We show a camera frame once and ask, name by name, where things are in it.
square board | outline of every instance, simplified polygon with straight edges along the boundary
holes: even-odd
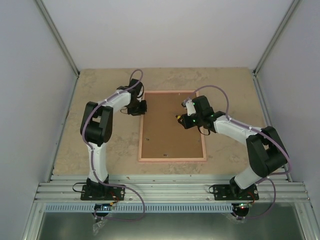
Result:
[[[204,135],[196,127],[184,129],[176,118],[187,113],[181,103],[192,93],[192,90],[144,92],[147,112],[140,121],[139,162],[207,160]]]

vent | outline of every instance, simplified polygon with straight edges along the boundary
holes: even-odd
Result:
[[[92,213],[94,203],[47,203],[47,213]],[[146,203],[146,213],[231,213],[231,203]],[[101,207],[98,213],[142,213],[141,203],[118,203]]]

wooden frame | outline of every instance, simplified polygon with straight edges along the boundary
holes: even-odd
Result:
[[[192,94],[193,90],[146,90],[145,94],[176,94],[176,93],[190,93]],[[192,157],[192,158],[142,158],[142,146],[143,146],[143,130],[144,130],[144,116],[140,117],[140,134],[139,134],[139,149],[138,149],[138,161],[140,163],[196,163],[196,162],[206,162],[207,153],[206,153],[206,144],[205,137],[203,134],[200,134],[201,145],[202,145],[202,154],[203,157]]]

beige tabletop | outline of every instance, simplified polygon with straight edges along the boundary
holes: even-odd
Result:
[[[70,112],[66,120],[55,162],[55,175],[86,175],[89,172],[88,150],[80,135],[80,125],[87,102],[110,96],[117,87],[128,85],[133,69],[85,69],[80,73]],[[230,100],[229,115],[253,126],[265,126],[253,79],[247,68],[146,68],[146,90],[195,90],[203,85],[217,85]],[[214,88],[199,92],[215,111],[226,110],[226,100]],[[248,165],[247,148],[220,134],[205,136],[207,162],[140,163],[138,146],[140,117],[117,112],[107,143],[107,170],[110,174],[236,174]]]

white wall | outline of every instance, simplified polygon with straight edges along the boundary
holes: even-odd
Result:
[[[253,69],[291,2],[44,0],[79,69]]]
[[[0,32],[0,239],[19,240],[75,77],[32,0],[0,1]]]
[[[320,223],[320,1],[302,1],[259,74],[271,120]]]

